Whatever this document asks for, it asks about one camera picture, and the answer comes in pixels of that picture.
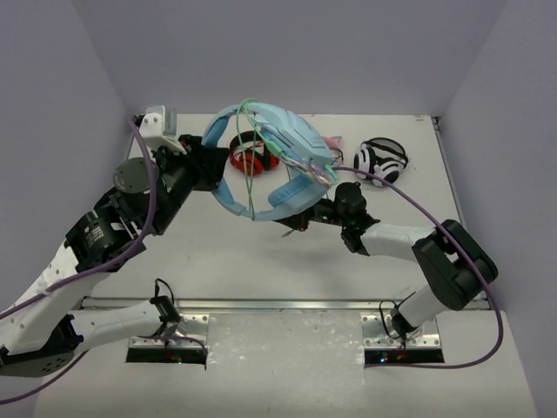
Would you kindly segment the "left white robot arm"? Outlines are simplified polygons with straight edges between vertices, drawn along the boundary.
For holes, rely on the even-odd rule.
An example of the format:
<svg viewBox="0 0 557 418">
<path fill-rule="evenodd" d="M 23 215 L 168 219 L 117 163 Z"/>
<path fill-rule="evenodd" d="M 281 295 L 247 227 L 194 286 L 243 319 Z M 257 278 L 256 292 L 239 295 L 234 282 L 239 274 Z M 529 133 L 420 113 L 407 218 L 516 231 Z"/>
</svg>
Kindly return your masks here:
<svg viewBox="0 0 557 418">
<path fill-rule="evenodd" d="M 116 340 L 169 340 L 184 325 L 172 298 L 156 293 L 131 307 L 85 313 L 77 305 L 101 281 L 144 252 L 144 239 L 161 236 L 191 192 L 212 192 L 229 152 L 183 135 L 182 151 L 162 145 L 130 158 L 113 173 L 113 186 L 66 233 L 50 264 L 1 313 L 1 374 L 39 378 L 76 355 Z"/>
</svg>

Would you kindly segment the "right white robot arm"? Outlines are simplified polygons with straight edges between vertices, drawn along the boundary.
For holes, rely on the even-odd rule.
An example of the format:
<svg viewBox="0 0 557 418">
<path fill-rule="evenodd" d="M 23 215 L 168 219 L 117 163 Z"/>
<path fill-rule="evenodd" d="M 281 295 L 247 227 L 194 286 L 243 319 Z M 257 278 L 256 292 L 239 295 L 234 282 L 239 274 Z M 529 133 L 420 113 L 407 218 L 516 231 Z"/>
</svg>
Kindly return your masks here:
<svg viewBox="0 0 557 418">
<path fill-rule="evenodd" d="M 322 198 L 278 222 L 300 232 L 312 222 L 338 226 L 351 253 L 416 263 L 426 285 L 395 305 L 385 326 L 399 340 L 438 314 L 466 307 L 484 289 L 476 272 L 487 284 L 499 276 L 493 260 L 460 222 L 447 219 L 431 227 L 387 224 L 367 212 L 358 182 L 342 183 L 333 199 Z"/>
</svg>

